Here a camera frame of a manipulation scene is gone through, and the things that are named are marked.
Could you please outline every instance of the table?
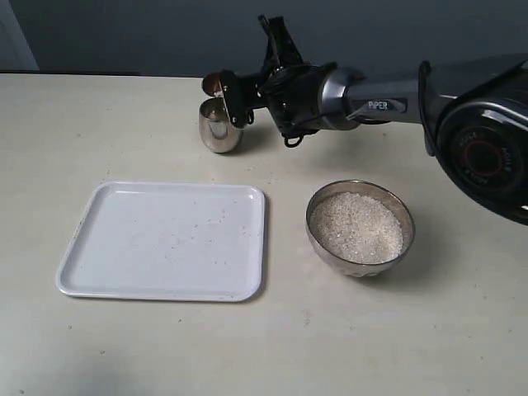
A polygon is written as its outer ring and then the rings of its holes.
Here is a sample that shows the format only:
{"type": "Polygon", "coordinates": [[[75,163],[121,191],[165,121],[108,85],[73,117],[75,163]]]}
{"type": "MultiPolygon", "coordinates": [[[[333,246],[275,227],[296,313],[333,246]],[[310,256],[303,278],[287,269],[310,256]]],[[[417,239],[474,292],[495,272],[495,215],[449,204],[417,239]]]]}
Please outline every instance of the table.
{"type": "Polygon", "coordinates": [[[426,155],[418,126],[321,131],[287,149],[258,111],[237,153],[200,141],[190,78],[0,76],[0,394],[525,395],[528,229],[426,155]],[[385,276],[340,276],[304,231],[309,197],[355,178],[414,215],[385,276]],[[242,304],[72,299],[54,273],[109,180],[260,187],[266,286],[242,304]]]}

